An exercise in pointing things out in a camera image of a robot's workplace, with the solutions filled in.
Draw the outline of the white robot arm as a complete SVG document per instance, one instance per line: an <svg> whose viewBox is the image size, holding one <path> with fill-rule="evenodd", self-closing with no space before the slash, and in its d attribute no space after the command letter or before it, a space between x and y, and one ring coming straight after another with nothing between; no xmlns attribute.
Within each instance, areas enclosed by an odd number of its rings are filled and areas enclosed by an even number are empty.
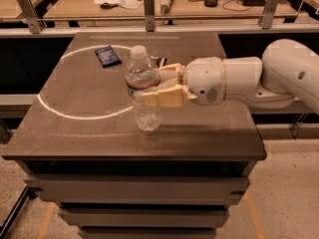
<svg viewBox="0 0 319 239"><path fill-rule="evenodd" d="M296 99L319 114L319 55L290 39L269 44L262 57L198 58L159 68L160 84L135 93L147 107L177 108L239 101L251 108L283 109Z"/></svg>

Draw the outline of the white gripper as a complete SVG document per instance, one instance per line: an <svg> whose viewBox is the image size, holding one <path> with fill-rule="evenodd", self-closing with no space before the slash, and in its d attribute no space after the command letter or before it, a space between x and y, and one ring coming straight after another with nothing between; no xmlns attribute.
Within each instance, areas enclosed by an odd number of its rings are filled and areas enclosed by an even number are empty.
<svg viewBox="0 0 319 239"><path fill-rule="evenodd" d="M180 63L158 68L160 82L176 84L163 90L135 92L135 100L146 107L178 108L188 102L197 105L217 105L224 99L225 68L217 57L199 58L190 62L184 70Z"/></svg>

